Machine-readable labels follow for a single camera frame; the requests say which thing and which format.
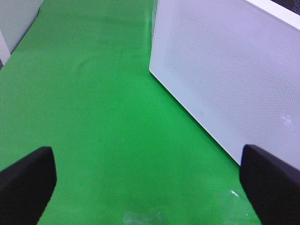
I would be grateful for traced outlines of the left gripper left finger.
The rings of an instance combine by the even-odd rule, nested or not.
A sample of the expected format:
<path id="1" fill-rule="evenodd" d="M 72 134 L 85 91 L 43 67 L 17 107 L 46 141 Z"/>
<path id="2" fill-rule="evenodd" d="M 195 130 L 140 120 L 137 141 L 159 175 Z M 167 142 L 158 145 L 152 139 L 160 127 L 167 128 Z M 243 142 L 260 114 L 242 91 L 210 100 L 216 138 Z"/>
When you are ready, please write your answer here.
<path id="1" fill-rule="evenodd" d="M 57 183 L 54 153 L 40 147 L 0 172 L 0 223 L 36 225 Z"/>

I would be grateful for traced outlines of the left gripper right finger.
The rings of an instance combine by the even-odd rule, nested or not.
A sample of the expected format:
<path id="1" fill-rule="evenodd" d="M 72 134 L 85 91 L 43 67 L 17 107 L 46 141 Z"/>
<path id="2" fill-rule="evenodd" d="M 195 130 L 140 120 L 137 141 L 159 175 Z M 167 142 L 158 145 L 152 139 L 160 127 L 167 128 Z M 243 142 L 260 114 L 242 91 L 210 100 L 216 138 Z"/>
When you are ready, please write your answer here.
<path id="1" fill-rule="evenodd" d="M 246 144 L 240 183 L 263 225 L 300 223 L 300 172 L 264 149 Z"/>

